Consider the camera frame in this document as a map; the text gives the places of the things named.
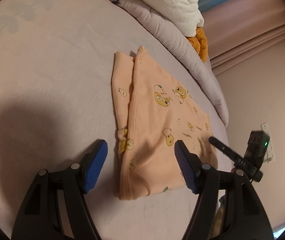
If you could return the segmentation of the peach cartoon print shirt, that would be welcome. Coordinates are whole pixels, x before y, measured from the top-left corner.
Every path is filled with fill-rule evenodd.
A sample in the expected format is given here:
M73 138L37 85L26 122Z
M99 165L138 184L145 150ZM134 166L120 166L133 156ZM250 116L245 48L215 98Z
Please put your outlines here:
M204 163L217 167L209 116L186 88L140 47L134 57L118 51L112 94L120 162L121 200L174 190L185 180L174 155L182 140Z

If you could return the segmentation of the pink curtain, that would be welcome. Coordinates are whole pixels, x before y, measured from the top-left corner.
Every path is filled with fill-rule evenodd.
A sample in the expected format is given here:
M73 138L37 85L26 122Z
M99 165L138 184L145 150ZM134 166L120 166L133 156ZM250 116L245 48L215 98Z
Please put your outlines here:
M203 16L215 75L285 40L285 0L229 0Z

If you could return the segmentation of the lilac folded duvet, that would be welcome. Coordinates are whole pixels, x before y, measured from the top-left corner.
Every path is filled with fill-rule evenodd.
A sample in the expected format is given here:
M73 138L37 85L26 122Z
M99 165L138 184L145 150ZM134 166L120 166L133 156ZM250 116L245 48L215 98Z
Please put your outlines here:
M118 7L133 16L189 71L227 126L229 111L221 87L209 64L202 62L178 28L142 0L109 1L117 2Z

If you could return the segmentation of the lilac bed sheet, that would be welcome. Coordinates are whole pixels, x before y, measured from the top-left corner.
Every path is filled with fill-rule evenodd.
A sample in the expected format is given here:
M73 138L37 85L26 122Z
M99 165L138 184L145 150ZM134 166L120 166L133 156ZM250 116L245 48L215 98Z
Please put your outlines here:
M105 139L108 156L86 196L103 239L181 239L197 197L187 188L132 201L117 197L119 169L111 77L114 54L151 57L225 127L188 70L109 0L0 1L0 228L10 236L36 173L60 171Z

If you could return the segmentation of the white wall socket strip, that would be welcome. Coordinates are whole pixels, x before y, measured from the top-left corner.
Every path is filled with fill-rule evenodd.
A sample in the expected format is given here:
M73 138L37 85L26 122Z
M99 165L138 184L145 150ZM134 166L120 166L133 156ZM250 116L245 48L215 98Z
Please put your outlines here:
M271 138L271 133L270 133L270 128L267 122L261 124L261 129L264 133L266 133L269 137L269 142L268 142L268 147L267 147L267 151L264 157L264 163L270 163L275 161L275 151L274 151L274 145L273 145L273 141Z

